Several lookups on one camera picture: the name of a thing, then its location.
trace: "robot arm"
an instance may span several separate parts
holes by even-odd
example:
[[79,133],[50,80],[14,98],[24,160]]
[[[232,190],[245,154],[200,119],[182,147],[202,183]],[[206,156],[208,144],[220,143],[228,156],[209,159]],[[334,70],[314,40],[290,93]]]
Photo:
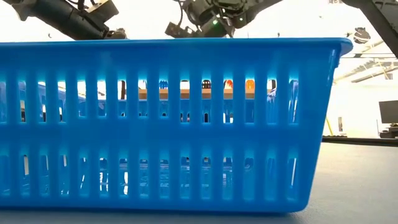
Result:
[[[104,23],[118,14],[112,0],[3,0],[12,5],[21,20],[35,16],[75,40],[125,39],[123,29],[109,30]],[[197,27],[193,31],[170,23],[165,33],[175,38],[233,36],[234,30],[250,23],[262,10],[281,0],[174,0]],[[398,57],[398,1],[342,0],[357,7]]]
[[78,9],[72,0],[3,0],[10,4],[25,21],[37,17],[74,40],[125,39],[123,29],[109,30],[104,23],[119,11],[111,0],[102,0],[89,9],[84,0],[78,0]]
[[[174,0],[198,28],[192,31],[170,23],[165,33],[175,38],[224,37],[250,23],[262,10],[281,0]],[[342,0],[368,18],[398,57],[398,0]]]

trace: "orange object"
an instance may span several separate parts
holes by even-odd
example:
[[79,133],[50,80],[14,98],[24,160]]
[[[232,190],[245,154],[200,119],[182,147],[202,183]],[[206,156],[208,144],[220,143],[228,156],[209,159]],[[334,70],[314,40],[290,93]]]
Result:
[[247,90],[253,90],[254,89],[254,80],[246,81],[246,89]]
[[224,89],[233,89],[234,88],[234,83],[232,80],[225,80],[224,82]]

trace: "gray table surface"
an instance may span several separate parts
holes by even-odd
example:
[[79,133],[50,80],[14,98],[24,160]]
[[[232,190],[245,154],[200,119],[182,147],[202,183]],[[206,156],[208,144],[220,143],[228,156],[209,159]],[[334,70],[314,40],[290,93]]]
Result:
[[1,211],[0,223],[398,223],[398,148],[323,143],[309,206],[269,216]]

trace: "computer monitor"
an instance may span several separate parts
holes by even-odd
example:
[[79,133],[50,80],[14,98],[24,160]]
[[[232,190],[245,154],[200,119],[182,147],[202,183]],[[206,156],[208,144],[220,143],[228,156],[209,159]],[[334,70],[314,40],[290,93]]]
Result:
[[398,123],[398,100],[380,101],[381,123]]

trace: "blue plastic basket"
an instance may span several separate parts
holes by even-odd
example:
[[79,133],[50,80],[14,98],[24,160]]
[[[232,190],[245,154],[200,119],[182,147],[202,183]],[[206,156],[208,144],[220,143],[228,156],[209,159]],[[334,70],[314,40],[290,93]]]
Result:
[[[302,210],[333,72],[351,49],[346,39],[0,44],[0,207]],[[227,79],[232,99],[224,99]],[[253,99],[246,79],[255,79]],[[267,93],[269,80],[277,89]]]

